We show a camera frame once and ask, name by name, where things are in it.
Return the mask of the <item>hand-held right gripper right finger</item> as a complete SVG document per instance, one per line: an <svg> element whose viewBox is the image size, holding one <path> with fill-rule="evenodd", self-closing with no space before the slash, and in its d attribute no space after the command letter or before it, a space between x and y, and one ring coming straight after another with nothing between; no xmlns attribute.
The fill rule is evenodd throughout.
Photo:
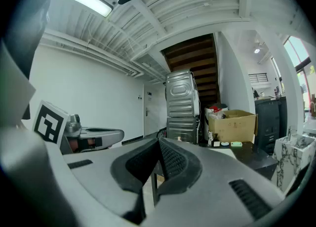
<svg viewBox="0 0 316 227"><path fill-rule="evenodd" d="M192 153L202 167L199 178L184 193L160 196L161 227L244 227L284 200L270 180L224 153L168 139L161 141Z"/></svg>

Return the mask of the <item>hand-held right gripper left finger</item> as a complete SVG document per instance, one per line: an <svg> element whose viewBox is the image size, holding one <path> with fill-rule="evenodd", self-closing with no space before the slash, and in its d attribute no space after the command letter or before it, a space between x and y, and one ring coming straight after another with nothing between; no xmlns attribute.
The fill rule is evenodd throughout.
<svg viewBox="0 0 316 227"><path fill-rule="evenodd" d="M125 167L131 156L148 157L157 145L156 139L146 139L112 150L62 155L47 143L49 222L56 227L161 227L161 210L146 215L144 183Z"/></svg>

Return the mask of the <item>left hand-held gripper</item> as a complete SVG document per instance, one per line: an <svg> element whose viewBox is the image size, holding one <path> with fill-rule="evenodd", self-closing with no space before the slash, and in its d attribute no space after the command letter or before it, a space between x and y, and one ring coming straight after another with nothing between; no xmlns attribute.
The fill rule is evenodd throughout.
<svg viewBox="0 0 316 227"><path fill-rule="evenodd" d="M104 150L120 142L124 131L113 128L84 127L77 133L65 132L66 122L71 114L47 101L41 101L34 119L32 130L46 142L56 144L62 154ZM95 145L89 149L73 152L68 138L94 139Z"/></svg>

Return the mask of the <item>person's left hand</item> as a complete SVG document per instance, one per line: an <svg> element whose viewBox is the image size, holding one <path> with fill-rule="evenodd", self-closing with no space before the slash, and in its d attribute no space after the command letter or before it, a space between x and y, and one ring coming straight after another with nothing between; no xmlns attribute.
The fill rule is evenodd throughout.
<svg viewBox="0 0 316 227"><path fill-rule="evenodd" d="M73 152L89 149L95 145L94 139L68 138L68 142Z"/></svg>

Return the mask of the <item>brown cardboard box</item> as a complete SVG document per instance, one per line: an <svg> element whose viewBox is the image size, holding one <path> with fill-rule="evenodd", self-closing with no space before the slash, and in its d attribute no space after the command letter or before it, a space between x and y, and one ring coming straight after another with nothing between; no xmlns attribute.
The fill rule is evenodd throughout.
<svg viewBox="0 0 316 227"><path fill-rule="evenodd" d="M257 115L243 110L219 111L208 116L209 131L220 142L252 142L257 135Z"/></svg>

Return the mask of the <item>white door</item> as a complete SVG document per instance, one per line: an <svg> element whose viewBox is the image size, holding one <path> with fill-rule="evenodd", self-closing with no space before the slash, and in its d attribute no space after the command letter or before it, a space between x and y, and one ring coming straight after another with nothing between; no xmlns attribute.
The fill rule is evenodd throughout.
<svg viewBox="0 0 316 227"><path fill-rule="evenodd" d="M159 101L155 88L144 85L144 135L157 133L159 126Z"/></svg>

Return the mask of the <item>dark cabinet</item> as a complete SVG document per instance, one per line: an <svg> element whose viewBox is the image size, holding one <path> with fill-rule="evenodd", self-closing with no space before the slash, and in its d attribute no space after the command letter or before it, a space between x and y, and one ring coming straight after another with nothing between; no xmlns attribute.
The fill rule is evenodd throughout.
<svg viewBox="0 0 316 227"><path fill-rule="evenodd" d="M286 136L286 97L256 100L255 111L258 117L258 129L254 144L267 154L272 155L276 140Z"/></svg>

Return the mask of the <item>white marble-patterned cabinet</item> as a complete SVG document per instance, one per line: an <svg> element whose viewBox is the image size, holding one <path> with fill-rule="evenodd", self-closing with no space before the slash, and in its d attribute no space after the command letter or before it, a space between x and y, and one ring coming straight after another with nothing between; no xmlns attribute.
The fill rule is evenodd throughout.
<svg viewBox="0 0 316 227"><path fill-rule="evenodd" d="M316 138L295 134L290 139L277 139L273 152L277 165L272 183L284 194L288 194L299 174L311 163L315 152Z"/></svg>

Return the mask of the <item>silver dryer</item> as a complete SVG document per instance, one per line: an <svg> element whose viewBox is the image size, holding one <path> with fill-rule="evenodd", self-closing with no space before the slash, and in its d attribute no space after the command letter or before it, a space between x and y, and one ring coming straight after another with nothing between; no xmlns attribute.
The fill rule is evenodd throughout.
<svg viewBox="0 0 316 227"><path fill-rule="evenodd" d="M166 75L168 117L197 117L200 115L199 96L193 73L186 69Z"/></svg>

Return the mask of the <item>person's black t-shirt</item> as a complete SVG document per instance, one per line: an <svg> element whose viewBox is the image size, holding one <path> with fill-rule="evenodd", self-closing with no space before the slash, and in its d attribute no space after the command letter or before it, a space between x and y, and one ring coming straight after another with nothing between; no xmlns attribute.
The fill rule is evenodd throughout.
<svg viewBox="0 0 316 227"><path fill-rule="evenodd" d="M34 54L48 23L51 0L20 0L10 21L4 43L26 78L30 77Z"/></svg>

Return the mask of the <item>wooden staircase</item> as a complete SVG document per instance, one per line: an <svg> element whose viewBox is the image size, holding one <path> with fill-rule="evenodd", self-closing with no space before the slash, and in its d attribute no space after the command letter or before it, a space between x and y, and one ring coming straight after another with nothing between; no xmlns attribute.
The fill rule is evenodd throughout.
<svg viewBox="0 0 316 227"><path fill-rule="evenodd" d="M185 40L161 52L171 72L190 70L193 73L203 108L220 101L217 52L213 34Z"/></svg>

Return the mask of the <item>large window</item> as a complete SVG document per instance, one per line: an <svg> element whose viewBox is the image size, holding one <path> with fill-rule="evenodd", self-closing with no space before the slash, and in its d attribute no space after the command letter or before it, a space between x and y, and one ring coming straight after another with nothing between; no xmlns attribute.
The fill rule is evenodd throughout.
<svg viewBox="0 0 316 227"><path fill-rule="evenodd" d="M311 63L309 53L303 42L294 36L290 36L284 43L284 47L292 61L301 86L305 112L310 110L312 95L315 94L315 70Z"/></svg>

